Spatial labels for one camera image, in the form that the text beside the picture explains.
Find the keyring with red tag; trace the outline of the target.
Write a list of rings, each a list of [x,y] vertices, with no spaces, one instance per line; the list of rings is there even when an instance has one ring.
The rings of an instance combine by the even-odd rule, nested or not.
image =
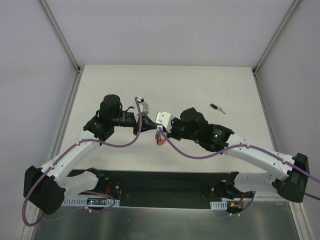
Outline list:
[[[157,146],[162,146],[166,142],[165,136],[167,135],[166,131],[162,127],[157,127],[155,133],[155,142]]]

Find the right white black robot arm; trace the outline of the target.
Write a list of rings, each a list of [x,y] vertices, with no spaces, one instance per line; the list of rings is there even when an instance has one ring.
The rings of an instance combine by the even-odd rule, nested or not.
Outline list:
[[[168,138],[193,141],[209,152],[243,160],[264,171],[237,173],[234,180],[225,184],[228,196],[234,198],[246,192],[276,191],[288,201],[303,201],[310,172],[306,155],[297,153],[292,156],[258,146],[227,127],[209,123],[193,107],[184,110],[179,118],[169,116],[162,125]]]

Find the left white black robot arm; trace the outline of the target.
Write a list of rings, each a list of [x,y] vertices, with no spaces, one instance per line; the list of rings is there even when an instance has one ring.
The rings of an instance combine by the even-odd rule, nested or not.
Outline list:
[[[46,215],[56,212],[63,201],[85,192],[99,195],[105,191],[105,177],[94,168],[70,177],[69,173],[91,152],[102,145],[127,148],[133,145],[140,133],[154,130],[155,123],[148,117],[149,106],[144,99],[135,97],[133,111],[124,110],[119,96],[108,94],[100,103],[95,115],[62,153],[41,167],[31,166],[25,171],[24,207],[28,202]],[[108,143],[116,127],[132,128],[134,139],[126,144]]]

